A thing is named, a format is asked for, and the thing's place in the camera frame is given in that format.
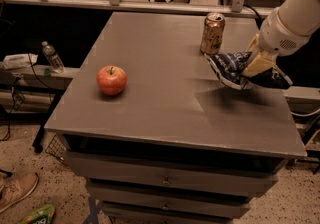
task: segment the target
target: person's foot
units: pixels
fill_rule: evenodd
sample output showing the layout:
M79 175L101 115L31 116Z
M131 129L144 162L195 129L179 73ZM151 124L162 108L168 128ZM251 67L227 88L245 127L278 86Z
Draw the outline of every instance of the person's foot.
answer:
M36 173L7 181L0 194L0 213L29 196L36 188L38 181L39 177Z

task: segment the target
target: red apple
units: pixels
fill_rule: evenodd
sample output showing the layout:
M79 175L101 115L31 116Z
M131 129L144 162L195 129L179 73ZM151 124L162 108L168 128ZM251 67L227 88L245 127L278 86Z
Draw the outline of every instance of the red apple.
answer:
M100 90L110 96L122 92L126 83L126 73L117 66L105 66L97 74L97 84Z

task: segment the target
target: aluminum can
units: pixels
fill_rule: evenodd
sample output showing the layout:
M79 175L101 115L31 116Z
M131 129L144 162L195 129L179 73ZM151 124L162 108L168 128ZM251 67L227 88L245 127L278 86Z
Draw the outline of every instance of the aluminum can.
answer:
M222 44L222 34L226 24L221 13L209 13L204 20L204 29L200 51L207 54L217 54Z

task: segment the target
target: water bottle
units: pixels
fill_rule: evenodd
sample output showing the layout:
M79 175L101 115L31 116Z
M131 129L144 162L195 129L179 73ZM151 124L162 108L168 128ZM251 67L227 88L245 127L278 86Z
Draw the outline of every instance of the water bottle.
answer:
M54 47L48 44L47 41L42 42L42 46L42 52L49 61L53 71L56 73L65 71L64 65Z

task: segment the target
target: sneaker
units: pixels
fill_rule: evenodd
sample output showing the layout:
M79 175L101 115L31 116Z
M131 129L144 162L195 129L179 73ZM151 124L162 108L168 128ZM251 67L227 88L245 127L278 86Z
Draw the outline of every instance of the sneaker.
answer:
M52 204L46 204L20 219L18 224L50 224L54 213L55 207Z
M36 173L30 173L22 178L7 181L0 194L0 213L29 196L36 188L38 181L39 177Z
M226 86L243 90L247 84L241 77L251 52L204 54L217 78Z

